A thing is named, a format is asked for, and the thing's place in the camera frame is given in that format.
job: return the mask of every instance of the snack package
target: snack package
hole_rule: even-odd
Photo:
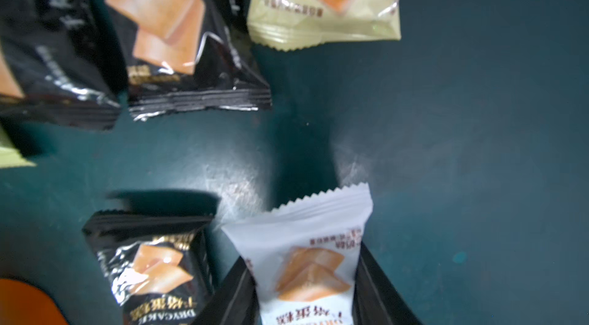
[[[249,53],[241,0],[104,1],[127,64],[135,120],[271,107],[268,83]]]
[[[399,0],[252,0],[247,27],[254,42],[280,50],[401,39]]]
[[[0,117],[112,128],[98,38],[89,0],[0,0]]]
[[[254,280],[264,325],[353,324],[367,184],[290,202],[223,231]]]
[[[355,325],[421,325],[362,243],[354,297]]]
[[[122,307],[125,325],[184,325],[212,293],[204,227],[212,217],[96,213],[86,241]]]
[[[239,258],[209,304],[190,325],[257,325],[258,314],[252,275]]]
[[[0,125],[0,169],[14,167],[35,167],[36,164],[23,158],[21,152],[10,141]]]

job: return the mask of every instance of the dark teal table surface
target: dark teal table surface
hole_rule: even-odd
[[[71,325],[120,324],[80,233],[94,211],[216,211],[221,278],[220,223],[367,181],[365,242],[426,325],[587,324],[588,7],[401,0],[401,42],[256,47],[272,112],[9,125],[38,167],[0,171],[0,274]]]

